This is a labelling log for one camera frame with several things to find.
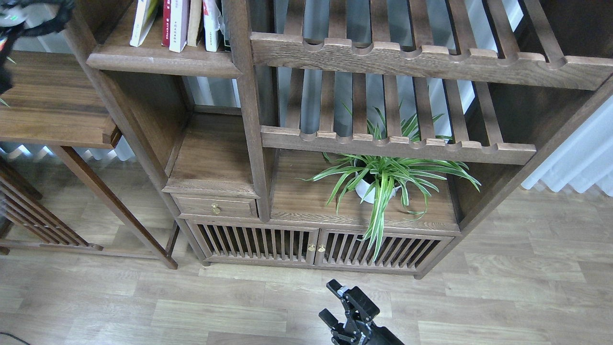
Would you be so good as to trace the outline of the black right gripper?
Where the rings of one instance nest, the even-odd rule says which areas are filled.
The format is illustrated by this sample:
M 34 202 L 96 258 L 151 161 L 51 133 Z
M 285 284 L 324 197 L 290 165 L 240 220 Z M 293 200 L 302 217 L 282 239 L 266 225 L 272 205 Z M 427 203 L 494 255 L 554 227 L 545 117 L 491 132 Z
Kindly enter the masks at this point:
M 341 323 L 328 309 L 319 313 L 319 318 L 330 328 L 333 345 L 404 345 L 386 327 L 378 327 L 374 318 L 380 309 L 358 287 L 342 286 L 337 280 L 330 280 L 328 288 L 344 307 L 346 323 Z

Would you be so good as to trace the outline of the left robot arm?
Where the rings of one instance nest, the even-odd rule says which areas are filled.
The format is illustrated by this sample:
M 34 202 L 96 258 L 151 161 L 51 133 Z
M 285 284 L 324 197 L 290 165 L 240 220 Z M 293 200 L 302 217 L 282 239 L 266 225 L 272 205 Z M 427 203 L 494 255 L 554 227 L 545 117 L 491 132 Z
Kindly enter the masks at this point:
M 26 28 L 28 18 L 26 7 L 35 3 L 59 5 L 55 17 L 37 26 Z M 22 36 L 43 36 L 63 31 L 72 17 L 75 8 L 74 0 L 2 0 L 0 25 L 0 93 L 12 88 L 11 74 L 5 68 L 15 41 Z

